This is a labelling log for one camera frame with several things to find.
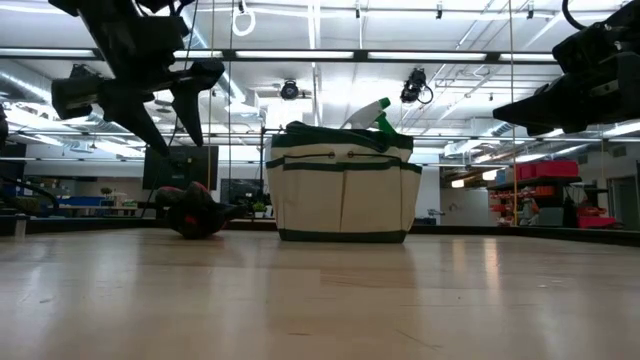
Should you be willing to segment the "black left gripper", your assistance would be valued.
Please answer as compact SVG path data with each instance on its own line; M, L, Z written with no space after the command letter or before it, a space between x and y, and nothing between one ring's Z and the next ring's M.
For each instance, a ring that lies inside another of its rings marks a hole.
M169 148L145 104L168 90L172 107L196 146L204 144L199 93L212 88L223 64L196 59L190 68L173 71L174 53L185 49L190 34L171 0L48 0L83 21L113 76L72 75L51 85L51 101L62 119L86 116L94 104L104 119L119 124L162 156Z

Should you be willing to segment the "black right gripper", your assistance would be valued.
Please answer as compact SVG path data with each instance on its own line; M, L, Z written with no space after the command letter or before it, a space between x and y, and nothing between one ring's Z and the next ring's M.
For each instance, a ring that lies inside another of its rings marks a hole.
M530 97L495 108L494 118L527 131L584 131L590 125L618 122L598 117L590 92L598 86L599 77L577 74L611 68L614 60L624 54L640 56L640 0L628 0L607 18L591 25L574 17L570 10L573 1L562 0L561 12L576 32L552 49L564 76L540 87Z

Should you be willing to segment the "red black gardening gloves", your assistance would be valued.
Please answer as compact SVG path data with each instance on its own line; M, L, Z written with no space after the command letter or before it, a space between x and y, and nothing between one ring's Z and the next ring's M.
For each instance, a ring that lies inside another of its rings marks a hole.
M243 218L247 213L245 206L216 202L208 189L196 181L185 189L159 188L155 202L158 207L168 208L168 226L191 240L207 238L231 220Z

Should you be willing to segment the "green spray bottle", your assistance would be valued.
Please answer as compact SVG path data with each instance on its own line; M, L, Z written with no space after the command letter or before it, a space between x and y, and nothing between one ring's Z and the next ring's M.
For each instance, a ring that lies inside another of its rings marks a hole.
M341 126L341 129L361 135L373 132L396 135L397 132L387 120L385 112L390 105L389 98L378 99L353 113Z

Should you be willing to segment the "beige green gardening bag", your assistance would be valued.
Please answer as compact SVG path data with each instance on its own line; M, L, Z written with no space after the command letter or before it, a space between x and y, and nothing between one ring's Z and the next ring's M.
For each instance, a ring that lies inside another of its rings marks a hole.
M413 145L402 134L288 124L266 163L281 240L403 242L422 175Z

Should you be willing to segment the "large black monitor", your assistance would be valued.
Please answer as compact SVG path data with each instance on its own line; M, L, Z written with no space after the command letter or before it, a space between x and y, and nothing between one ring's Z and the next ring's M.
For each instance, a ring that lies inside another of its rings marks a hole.
M217 146L172 146L167 157L148 149L144 158L142 187L145 190L164 186L184 189L191 182L198 182L215 190L218 158Z

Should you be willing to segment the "large red storage bin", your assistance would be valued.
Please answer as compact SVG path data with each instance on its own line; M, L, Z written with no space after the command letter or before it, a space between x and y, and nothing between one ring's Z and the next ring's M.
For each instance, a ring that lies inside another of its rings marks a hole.
M517 166L518 180L528 180L541 177L578 177L579 167L571 160L549 160L530 162Z

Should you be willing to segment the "storage shelf rack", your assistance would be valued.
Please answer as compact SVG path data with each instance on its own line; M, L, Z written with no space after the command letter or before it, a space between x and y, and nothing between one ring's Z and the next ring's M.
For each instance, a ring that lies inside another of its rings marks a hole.
M578 201L573 191L580 177L517 180L487 188L489 210L503 227L578 228Z

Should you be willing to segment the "small dark monitor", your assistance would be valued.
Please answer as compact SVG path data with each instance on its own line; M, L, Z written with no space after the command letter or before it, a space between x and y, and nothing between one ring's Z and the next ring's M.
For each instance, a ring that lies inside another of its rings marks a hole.
M264 183L259 179L222 179L220 184L220 202L233 205L253 205L269 203Z

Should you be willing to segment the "small red storage bin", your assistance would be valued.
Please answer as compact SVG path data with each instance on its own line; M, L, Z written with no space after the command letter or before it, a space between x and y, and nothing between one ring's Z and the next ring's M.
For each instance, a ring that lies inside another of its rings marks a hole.
M614 217L579 216L578 226L584 229L603 229L616 224Z

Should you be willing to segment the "blue workbench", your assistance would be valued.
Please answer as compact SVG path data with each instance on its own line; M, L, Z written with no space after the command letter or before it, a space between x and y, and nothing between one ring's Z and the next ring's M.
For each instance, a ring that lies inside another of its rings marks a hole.
M64 196L58 198L55 214L77 217L134 217L138 212L136 201L119 201L105 196Z

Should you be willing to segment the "overhead light bar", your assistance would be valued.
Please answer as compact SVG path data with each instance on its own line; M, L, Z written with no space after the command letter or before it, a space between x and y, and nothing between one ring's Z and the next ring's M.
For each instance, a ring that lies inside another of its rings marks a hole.
M435 64L508 64L552 65L550 53L540 52L474 52L474 51L388 51L388 50L179 50L178 61L219 58L230 62L376 62ZM103 56L90 48L25 48L0 47L1 59L89 60L101 61Z

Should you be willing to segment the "black aluminium table frame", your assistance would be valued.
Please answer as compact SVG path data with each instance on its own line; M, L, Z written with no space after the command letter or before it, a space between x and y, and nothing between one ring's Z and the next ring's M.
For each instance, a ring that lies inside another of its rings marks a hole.
M25 223L26 234L166 227L163 220L137 217L36 218L31 220L28 216L22 215L0 215L0 236L13 235L19 222ZM409 233L450 236L515 236L640 248L640 232L622 230L416 224Z

